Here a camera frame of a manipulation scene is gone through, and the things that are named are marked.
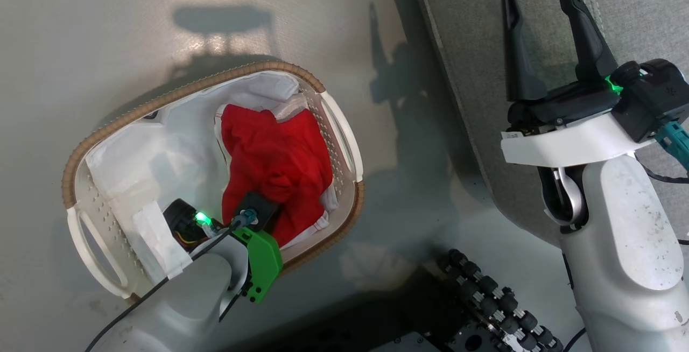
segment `white plastic basket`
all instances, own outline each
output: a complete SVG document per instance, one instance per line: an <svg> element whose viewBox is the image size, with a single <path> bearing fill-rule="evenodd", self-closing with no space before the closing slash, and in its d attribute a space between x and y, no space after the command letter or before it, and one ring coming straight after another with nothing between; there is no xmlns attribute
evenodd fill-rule
<svg viewBox="0 0 689 352"><path fill-rule="evenodd" d="M84 139L69 157L62 178L62 199L67 209L69 232L82 261L94 278L108 291L132 302L153 288L153 283L131 249L108 201L94 184L86 165L86 155L123 127L140 121L148 114L217 85L265 71L289 73L298 80L300 92L306 97L308 107L317 119L320 133L327 145L339 203L337 210L330 213L330 225L327 228L282 252L285 262L283 272L289 272L310 261L342 239L354 226L364 199L363 165L354 134L335 100L310 72L290 63L259 62L234 68L186 85L137 107ZM104 254L114 275L111 275L112 273L94 256L86 239L84 227L88 229Z"/></svg>

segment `white label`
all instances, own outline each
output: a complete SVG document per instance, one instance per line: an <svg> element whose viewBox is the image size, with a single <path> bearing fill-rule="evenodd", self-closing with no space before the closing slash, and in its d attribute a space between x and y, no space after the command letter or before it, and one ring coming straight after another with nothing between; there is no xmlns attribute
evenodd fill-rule
<svg viewBox="0 0 689 352"><path fill-rule="evenodd" d="M500 134L502 134L502 139L521 138L524 136L521 131L501 131Z"/></svg>

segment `basket handle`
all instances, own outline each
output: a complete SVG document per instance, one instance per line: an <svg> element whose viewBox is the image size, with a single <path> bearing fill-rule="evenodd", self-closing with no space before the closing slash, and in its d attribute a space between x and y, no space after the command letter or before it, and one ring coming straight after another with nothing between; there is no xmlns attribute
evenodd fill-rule
<svg viewBox="0 0 689 352"><path fill-rule="evenodd" d="M84 235L84 231L79 220L81 220L81 222L83 222L83 224L86 225L86 228L89 230L93 238L96 240L96 243L101 248L101 251L103 251L103 254L106 256L106 259L108 260L108 262L110 262L110 266L113 267L115 273L120 279L119 283L117 281L114 281L108 275L108 272L105 270L105 268L103 268L103 265L98 261L98 259L96 259L96 256L94 256L91 247L86 241L86 235ZM122 267L120 267L117 261L115 261L115 258L108 249L106 242L103 240L103 237L101 237L99 232L96 230L96 226L94 226L93 222L91 221L91 218L86 214L86 212L84 212L83 210L77 212L76 205L68 209L67 226L69 227L69 233L72 235L72 241L74 242L76 251L79 253L79 257L81 257L81 260L84 262L86 268L88 269L88 271L91 272L94 278L96 278L96 280L103 287L110 291L110 293L121 296L125 299L130 297L131 292L128 291L127 288L125 288L125 286L127 286L128 283L127 276L125 275Z"/></svg>
<svg viewBox="0 0 689 352"><path fill-rule="evenodd" d="M323 107L325 107L326 114L333 126L335 126L333 128L335 138L338 139L338 143L344 151L347 166L354 173L356 182L361 182L364 178L364 162L361 158L359 145L356 143L356 138L354 138L354 132L352 132L349 122L347 122L345 115L340 110L340 106L338 106L333 97L326 90L320 93L320 96L323 98Z"/></svg>

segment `brown woven rim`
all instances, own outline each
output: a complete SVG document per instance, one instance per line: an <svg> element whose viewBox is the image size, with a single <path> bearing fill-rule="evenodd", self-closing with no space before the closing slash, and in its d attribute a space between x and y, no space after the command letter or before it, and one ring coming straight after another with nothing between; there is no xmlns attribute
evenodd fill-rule
<svg viewBox="0 0 689 352"><path fill-rule="evenodd" d="M261 71L288 72L307 82L308 85L313 87L315 92L320 94L325 91L323 84L315 76L313 76L312 73L308 72L302 67L288 62L265 61L245 65L244 67L234 68L225 72L220 72L216 75L212 75L198 80L197 82L185 85L184 87L180 87L179 89L169 92L168 94L161 95L160 97L157 97L146 104L136 107L107 126L98 129L98 131L95 131L93 134L88 136L88 138L84 139L84 141L82 141L81 144L74 149L72 155L69 156L65 171L62 174L62 201L64 202L66 209L74 207L77 201L76 191L74 190L74 182L76 180L76 170L79 167L79 163L81 163L81 160L83 160L86 153L93 148L93 146L96 146L96 144L100 143L100 141L108 138L116 131L122 129L131 122L141 119L151 112L161 109L172 102L180 100L182 97L194 94L209 87L213 87L214 85L222 82L227 82L228 80L241 78L242 76ZM349 215L347 215L347 219L326 239L320 241L317 245L308 249L294 259L286 262L283 268L283 275L290 273L309 261L312 261L313 258L319 256L323 251L326 251L330 247L334 246L335 243L343 239L343 237L347 236L361 214L361 210L364 205L364 193L364 183L355 183L354 205L352 205L351 212L349 212Z"/></svg>

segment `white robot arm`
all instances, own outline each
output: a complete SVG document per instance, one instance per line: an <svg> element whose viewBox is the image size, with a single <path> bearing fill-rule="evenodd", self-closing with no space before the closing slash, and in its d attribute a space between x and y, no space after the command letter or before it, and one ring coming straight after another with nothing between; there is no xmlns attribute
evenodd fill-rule
<svg viewBox="0 0 689 352"><path fill-rule="evenodd" d="M548 91L526 57L517 2L503 0L514 102L502 139L505 160L538 168L545 213L561 227L576 309L593 350L689 350L684 259L634 158L658 141L689 165L689 138L679 126L687 119L689 85L665 60L618 67L585 4L560 4L576 44L578 81Z"/></svg>
<svg viewBox="0 0 689 352"><path fill-rule="evenodd" d="M244 288L248 266L247 247L232 235L218 236L182 274L164 279L113 320L86 351L203 350Z"/></svg>

